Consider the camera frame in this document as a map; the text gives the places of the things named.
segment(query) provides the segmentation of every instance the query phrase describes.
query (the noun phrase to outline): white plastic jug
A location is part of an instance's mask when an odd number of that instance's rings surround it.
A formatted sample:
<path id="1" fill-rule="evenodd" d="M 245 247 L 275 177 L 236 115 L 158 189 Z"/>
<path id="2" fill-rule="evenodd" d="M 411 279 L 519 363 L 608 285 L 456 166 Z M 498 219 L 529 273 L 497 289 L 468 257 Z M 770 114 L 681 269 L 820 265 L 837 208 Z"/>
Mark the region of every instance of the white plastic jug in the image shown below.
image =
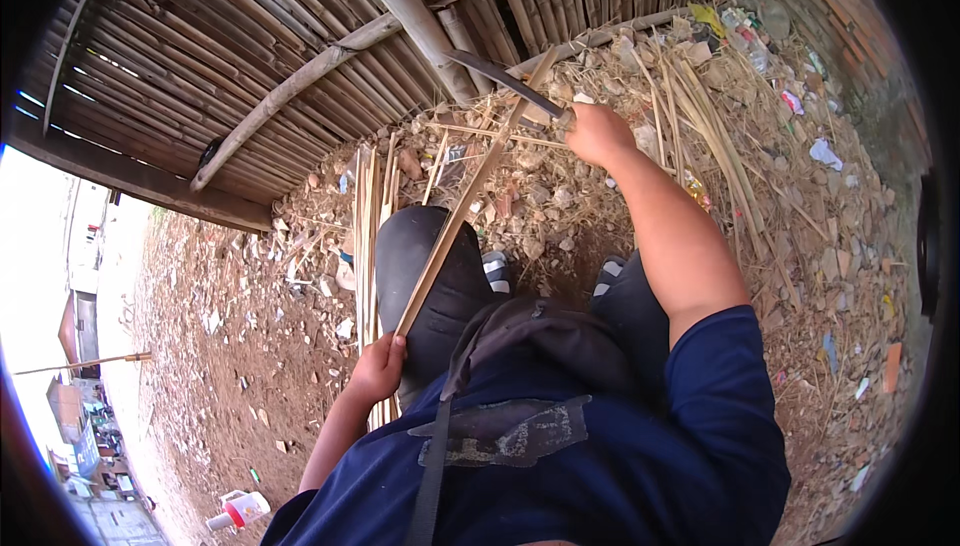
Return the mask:
<path id="1" fill-rule="evenodd" d="M 270 512 L 270 504 L 260 492 L 247 493 L 235 489 L 233 492 L 223 494 L 220 497 L 220 503 L 223 512 L 212 519 L 206 520 L 206 526 L 211 531 L 230 526 L 246 527 L 246 524 L 250 521 L 259 519 Z"/>

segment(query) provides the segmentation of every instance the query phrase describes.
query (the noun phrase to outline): black pants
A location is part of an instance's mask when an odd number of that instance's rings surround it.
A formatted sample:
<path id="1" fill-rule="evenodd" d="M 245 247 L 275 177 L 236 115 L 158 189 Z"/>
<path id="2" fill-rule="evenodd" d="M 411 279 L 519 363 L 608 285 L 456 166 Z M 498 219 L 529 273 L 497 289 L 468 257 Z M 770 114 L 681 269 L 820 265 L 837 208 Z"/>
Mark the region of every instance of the black pants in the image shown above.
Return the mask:
<path id="1" fill-rule="evenodd" d="M 385 332 L 401 322 L 447 216 L 447 209 L 411 206 L 390 216 L 380 228 L 376 293 Z M 474 314 L 503 295 L 490 288 L 476 233 L 464 223 L 407 335 L 407 360 L 398 391 L 401 408 L 413 404 L 426 385 L 447 371 L 450 354 Z M 641 382 L 641 391 L 652 403 L 658 401 L 669 354 L 669 324 L 637 251 L 595 308 L 591 312 L 612 329 Z"/>

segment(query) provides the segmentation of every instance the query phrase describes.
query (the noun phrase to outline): machete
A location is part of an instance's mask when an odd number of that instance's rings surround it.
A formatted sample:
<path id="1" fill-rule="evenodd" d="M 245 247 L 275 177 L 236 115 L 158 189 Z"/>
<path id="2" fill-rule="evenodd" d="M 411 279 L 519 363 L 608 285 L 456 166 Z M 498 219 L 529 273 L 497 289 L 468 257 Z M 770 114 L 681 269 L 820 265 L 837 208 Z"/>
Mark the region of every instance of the machete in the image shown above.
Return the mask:
<path id="1" fill-rule="evenodd" d="M 541 96 L 536 91 L 527 87 L 527 85 L 519 79 L 515 79 L 509 73 L 500 69 L 494 63 L 463 50 L 450 50 L 449 52 L 444 52 L 443 55 L 468 69 L 479 72 L 487 79 L 492 79 L 503 87 L 516 92 L 518 96 L 527 100 L 535 107 L 542 109 L 547 115 L 555 119 L 562 129 L 573 129 L 573 123 L 577 120 L 573 111 L 564 110 L 557 106 L 546 97 Z"/>

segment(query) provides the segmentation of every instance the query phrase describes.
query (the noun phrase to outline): left hand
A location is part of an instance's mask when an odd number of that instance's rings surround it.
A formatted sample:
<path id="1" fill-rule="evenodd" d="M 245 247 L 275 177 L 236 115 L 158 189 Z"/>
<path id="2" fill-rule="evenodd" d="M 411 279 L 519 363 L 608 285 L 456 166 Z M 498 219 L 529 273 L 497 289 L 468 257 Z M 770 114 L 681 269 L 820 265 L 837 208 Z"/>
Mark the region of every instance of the left hand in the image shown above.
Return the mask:
<path id="1" fill-rule="evenodd" d="M 403 360 L 407 358 L 407 339 L 394 332 L 381 336 L 363 349 L 343 395 L 356 398 L 371 408 L 386 400 L 401 384 Z"/>

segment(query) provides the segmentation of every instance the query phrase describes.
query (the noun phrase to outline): hand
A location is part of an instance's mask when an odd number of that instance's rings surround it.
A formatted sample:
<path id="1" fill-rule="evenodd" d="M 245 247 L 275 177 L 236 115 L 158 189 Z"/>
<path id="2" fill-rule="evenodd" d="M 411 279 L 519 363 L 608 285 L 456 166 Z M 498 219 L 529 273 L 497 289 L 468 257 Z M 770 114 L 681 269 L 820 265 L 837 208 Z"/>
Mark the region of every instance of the hand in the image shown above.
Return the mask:
<path id="1" fill-rule="evenodd" d="M 610 170 L 623 156 L 635 156 L 637 141 L 627 121 L 608 106 L 573 103 L 575 131 L 566 132 L 566 144 L 585 163 Z"/>
<path id="2" fill-rule="evenodd" d="M 401 384 L 401 370 L 406 358 L 406 337 L 394 337 L 394 332 L 381 336 L 363 349 L 343 395 L 349 394 L 371 408 L 386 400 Z"/>

